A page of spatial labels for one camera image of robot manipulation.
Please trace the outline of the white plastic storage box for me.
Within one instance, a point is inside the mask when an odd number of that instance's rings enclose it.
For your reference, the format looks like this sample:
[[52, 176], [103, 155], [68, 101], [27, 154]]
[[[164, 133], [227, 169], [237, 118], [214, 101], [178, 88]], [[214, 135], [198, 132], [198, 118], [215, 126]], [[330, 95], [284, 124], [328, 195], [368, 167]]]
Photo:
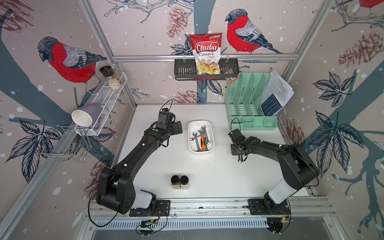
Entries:
[[206, 120], [192, 121], [188, 124], [188, 143], [193, 154], [208, 154], [215, 148], [212, 125]]

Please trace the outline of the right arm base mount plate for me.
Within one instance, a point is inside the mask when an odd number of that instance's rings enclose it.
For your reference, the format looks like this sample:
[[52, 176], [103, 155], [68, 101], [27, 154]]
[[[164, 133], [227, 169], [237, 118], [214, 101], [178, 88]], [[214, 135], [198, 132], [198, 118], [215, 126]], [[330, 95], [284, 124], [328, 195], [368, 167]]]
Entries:
[[247, 208], [250, 210], [252, 216], [262, 215], [290, 215], [291, 210], [288, 201], [281, 204], [275, 204], [269, 199], [248, 199]]

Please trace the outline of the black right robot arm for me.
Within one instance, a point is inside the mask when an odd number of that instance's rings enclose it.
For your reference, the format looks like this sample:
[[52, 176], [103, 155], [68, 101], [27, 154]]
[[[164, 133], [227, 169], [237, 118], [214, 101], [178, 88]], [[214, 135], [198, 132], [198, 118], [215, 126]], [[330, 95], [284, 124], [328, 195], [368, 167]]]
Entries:
[[231, 153], [242, 163], [248, 155], [260, 155], [279, 163], [283, 178], [264, 195], [264, 209], [271, 213], [289, 197], [318, 179], [320, 170], [299, 144], [278, 145], [256, 137], [246, 138], [240, 130], [229, 133]]

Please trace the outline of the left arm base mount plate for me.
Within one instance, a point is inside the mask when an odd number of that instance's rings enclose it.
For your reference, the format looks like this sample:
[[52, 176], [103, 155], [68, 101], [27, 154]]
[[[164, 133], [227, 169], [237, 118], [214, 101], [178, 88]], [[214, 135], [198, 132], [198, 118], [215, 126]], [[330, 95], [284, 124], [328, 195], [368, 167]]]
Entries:
[[130, 217], [158, 217], [169, 216], [170, 200], [157, 200], [156, 203], [151, 203], [147, 208], [134, 208], [130, 210]]

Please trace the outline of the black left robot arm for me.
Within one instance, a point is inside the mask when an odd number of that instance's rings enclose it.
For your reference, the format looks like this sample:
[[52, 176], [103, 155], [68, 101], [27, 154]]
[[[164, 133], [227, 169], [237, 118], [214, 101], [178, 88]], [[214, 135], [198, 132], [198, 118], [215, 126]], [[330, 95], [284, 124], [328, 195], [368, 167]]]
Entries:
[[117, 165], [100, 173], [97, 186], [97, 204], [120, 214], [126, 214], [133, 206], [136, 191], [133, 181], [150, 155], [159, 147], [167, 147], [170, 136], [183, 133], [182, 123], [168, 108], [159, 112], [156, 122], [144, 131], [137, 146]]

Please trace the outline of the long silver combination wrench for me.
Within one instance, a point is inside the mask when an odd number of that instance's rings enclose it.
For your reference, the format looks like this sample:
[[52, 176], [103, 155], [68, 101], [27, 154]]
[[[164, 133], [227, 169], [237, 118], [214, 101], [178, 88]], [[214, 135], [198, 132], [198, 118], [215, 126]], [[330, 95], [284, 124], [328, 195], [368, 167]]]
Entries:
[[[197, 136], [198, 136], [198, 134], [197, 134], [196, 132], [193, 132], [193, 137], [197, 137]], [[201, 152], [202, 149], [201, 149], [201, 147], [200, 147], [198, 138], [197, 138], [197, 139], [194, 139], [193, 141], [195, 141], [195, 143], [196, 143], [196, 146], [197, 146], [197, 152]]]

